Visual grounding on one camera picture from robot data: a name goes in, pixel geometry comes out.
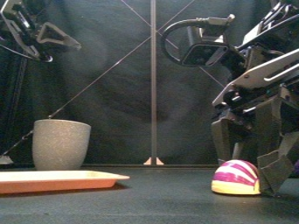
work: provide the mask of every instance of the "small white stand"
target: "small white stand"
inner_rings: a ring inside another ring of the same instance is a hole
[[[152,158],[150,157],[145,162],[144,162],[144,165],[151,165],[152,164]],[[158,165],[163,165],[163,161],[159,159],[159,157],[156,158],[156,164]]]

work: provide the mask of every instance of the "black cable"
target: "black cable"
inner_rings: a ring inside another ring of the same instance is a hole
[[[167,58],[176,64],[182,65],[182,62],[179,59],[176,59],[167,51],[166,49],[166,40],[167,37],[170,35],[171,32],[174,32],[175,30],[186,27],[186,26],[199,26],[200,28],[204,28],[204,26],[208,24],[208,19],[207,18],[196,18],[196,19],[187,19],[183,20],[175,24],[171,24],[164,32],[163,32],[163,36],[162,36],[162,50],[164,55],[167,56]]]

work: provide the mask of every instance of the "black backdrop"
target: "black backdrop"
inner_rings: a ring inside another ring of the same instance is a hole
[[[140,165],[155,148],[167,165],[215,165],[211,102],[228,71],[219,65],[204,69],[175,65],[162,54],[160,34],[180,20],[234,14],[228,40],[238,46],[268,10],[267,0],[156,0],[154,87],[151,1],[52,0],[39,19],[56,24],[83,47],[79,52],[53,52],[52,63],[27,62],[17,103],[20,69],[13,63],[20,65],[20,59],[1,50],[1,150],[28,133],[33,121],[47,118],[88,87],[53,117],[91,125],[85,164]],[[4,89],[8,80],[11,88]],[[31,148],[29,138],[9,154],[16,163],[32,162]]]

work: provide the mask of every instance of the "purple stripe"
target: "purple stripe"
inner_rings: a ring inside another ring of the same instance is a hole
[[[232,183],[240,183],[240,184],[244,184],[244,185],[248,185],[248,186],[254,186],[258,179],[254,178],[255,183],[252,183],[246,178],[240,177],[239,175],[219,171],[219,172],[215,173],[212,180],[219,180],[219,181],[226,181],[226,182],[232,182]]]
[[[252,171],[256,173],[256,168],[255,166],[252,167],[252,164],[251,163],[246,163],[250,168],[252,169]],[[235,169],[240,170],[242,172],[244,172],[247,174],[247,176],[250,176],[252,179],[255,179],[256,177],[252,175],[252,173],[250,172],[248,168],[244,167],[242,164],[235,164],[232,162],[227,162],[223,164],[222,167],[226,167],[226,166],[230,166],[230,167],[234,167]]]

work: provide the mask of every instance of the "black mat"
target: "black mat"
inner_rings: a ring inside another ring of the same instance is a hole
[[[211,192],[212,169],[92,168],[128,175],[112,188],[5,195],[1,223],[298,223],[299,179],[275,197]]]

